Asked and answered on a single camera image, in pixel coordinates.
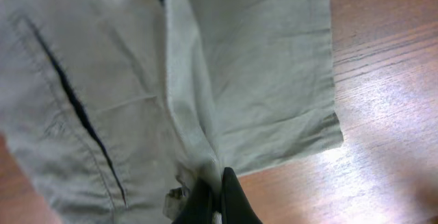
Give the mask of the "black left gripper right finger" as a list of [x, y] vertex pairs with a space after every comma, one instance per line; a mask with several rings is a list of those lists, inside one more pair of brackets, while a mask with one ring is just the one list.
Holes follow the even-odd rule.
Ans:
[[221, 215], [223, 224], [262, 224], [231, 167], [222, 176]]

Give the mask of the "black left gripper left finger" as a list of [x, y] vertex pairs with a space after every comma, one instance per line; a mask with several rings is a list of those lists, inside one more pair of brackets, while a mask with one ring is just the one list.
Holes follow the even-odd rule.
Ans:
[[198, 179], [185, 207], [172, 224], [212, 224], [213, 200], [209, 185]]

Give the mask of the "khaki green shorts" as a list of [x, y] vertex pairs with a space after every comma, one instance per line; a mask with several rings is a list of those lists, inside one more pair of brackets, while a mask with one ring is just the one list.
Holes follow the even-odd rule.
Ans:
[[65, 223], [342, 143], [330, 0], [1, 0], [1, 132]]

